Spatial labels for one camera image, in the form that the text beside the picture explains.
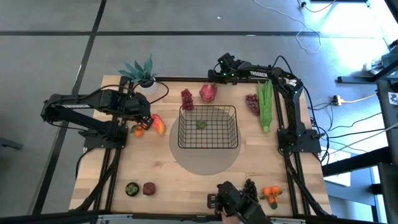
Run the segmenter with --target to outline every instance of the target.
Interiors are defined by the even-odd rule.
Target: potted plant
[[[129,63],[124,63],[130,72],[125,70],[119,70],[118,72],[121,75],[131,78],[131,80],[135,83],[138,83],[139,88],[141,89],[141,93],[144,95],[152,95],[157,91],[157,83],[155,82],[156,73],[151,74],[152,71],[152,55],[148,58],[148,60],[144,64],[144,68],[142,68],[137,61],[134,62],[134,67]]]

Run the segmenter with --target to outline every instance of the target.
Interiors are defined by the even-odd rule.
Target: white cable
[[[341,150],[343,150],[343,149],[345,149],[345,148],[347,148],[347,147],[349,147],[349,146],[352,146],[353,144],[356,144],[356,143],[359,143],[359,142],[361,142],[361,141],[364,141],[364,140],[367,140],[367,139],[369,139],[369,138],[372,138],[372,137],[374,137],[374,136],[377,136],[378,134],[385,133],[386,131],[388,131],[388,130],[394,128],[394,127],[397,126],[397,125],[398,125],[398,123],[392,125],[392,126],[389,127],[389,128],[386,128],[386,129],[384,129],[384,130],[382,130],[382,131],[380,131],[380,132],[378,132],[378,133],[376,133],[376,134],[373,134],[372,136],[369,136],[369,137],[367,137],[367,138],[364,138],[364,139],[361,139],[361,140],[356,141],[356,142],[354,142],[354,143],[351,143],[351,144],[349,144],[349,145],[347,145],[347,146],[345,146],[345,147],[342,147],[342,148],[339,149],[339,150],[336,150],[335,152],[329,153],[329,155],[330,155],[330,154],[333,154],[333,153],[336,153],[336,152],[338,152],[338,151],[341,151]]]
[[[254,3],[256,3],[258,6],[261,6],[261,7],[263,7],[264,9],[268,9],[268,10],[272,10],[272,11],[278,12],[279,14],[281,14],[281,15],[283,15],[283,16],[289,17],[291,20],[300,22],[305,28],[307,28],[308,30],[311,30],[312,32],[316,33],[316,34],[318,35],[318,41],[319,41],[319,48],[318,48],[318,50],[316,50],[316,51],[313,51],[313,50],[310,50],[310,49],[306,49],[306,48],[303,46],[303,44],[301,43],[301,41],[299,40],[299,34],[301,33],[301,31],[303,31],[303,29],[301,29],[300,32],[297,33],[297,35],[296,35],[296,40],[297,40],[298,45],[300,46],[300,48],[304,49],[307,53],[308,53],[308,52],[311,52],[311,53],[316,54],[316,53],[319,52],[319,50],[320,50],[321,47],[322,47],[321,35],[320,35],[317,31],[315,31],[315,30],[313,30],[313,29],[307,27],[308,24],[302,22],[300,19],[296,19],[296,18],[294,18],[294,17],[292,17],[292,16],[290,16],[290,15],[288,15],[288,14],[284,14],[283,12],[280,12],[279,10],[274,9],[274,8],[272,8],[272,7],[265,7],[264,5],[262,5],[261,3],[259,3],[257,0],[253,0],[253,1],[254,1]]]

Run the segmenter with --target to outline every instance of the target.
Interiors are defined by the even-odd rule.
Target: wooden platform
[[[102,85],[118,84],[120,76],[106,75]],[[151,106],[152,113],[157,113],[171,127],[178,118],[181,106],[180,92],[188,88],[193,95],[194,104],[204,104],[199,96],[202,83],[198,82],[165,82],[170,93],[163,100]],[[242,188],[247,178],[255,181],[257,189],[278,185],[284,193],[279,196],[277,210],[272,210],[265,200],[260,200],[267,215],[291,216],[289,190],[285,164],[277,152],[278,127],[275,103],[272,104],[271,133],[264,134],[259,122],[245,105],[244,97],[257,92],[257,84],[239,83],[238,85],[218,85],[218,93],[213,105],[234,105],[237,111],[238,126],[241,132],[241,150],[236,161],[225,171],[215,175],[196,175],[186,171],[175,161],[169,148],[170,129],[164,136],[159,136],[154,129],[144,133],[142,138],[132,134],[122,150],[121,160],[112,201],[112,212],[123,213],[166,213],[166,214],[213,214],[206,206],[207,194],[217,191],[216,185],[226,180],[231,181],[238,189]],[[148,97],[154,100],[165,93],[159,85],[156,95]],[[281,102],[284,121],[287,117],[284,103]],[[300,98],[302,121],[310,127],[307,104],[304,95]],[[109,120],[110,116],[95,111],[94,117]],[[104,149],[95,149],[81,161],[70,208],[79,206],[98,182]],[[321,165],[313,154],[301,153],[305,183],[317,202],[327,212],[330,211]],[[154,182],[157,192],[146,196],[140,192],[135,197],[128,197],[124,192],[129,182],[142,186],[145,182]],[[108,184],[105,186],[101,200],[104,208]],[[303,213],[300,191],[296,186],[298,209]]]

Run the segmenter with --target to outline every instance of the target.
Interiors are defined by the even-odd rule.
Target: round gray mat
[[[236,160],[241,149],[241,133],[238,130],[239,144],[235,149],[182,149],[178,146],[178,119],[170,130],[170,150],[175,160],[187,171],[198,175],[213,175],[226,170]]]

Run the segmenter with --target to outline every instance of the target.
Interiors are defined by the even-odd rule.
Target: wire basket
[[[235,149],[239,143],[234,106],[180,107],[178,146],[182,149]]]

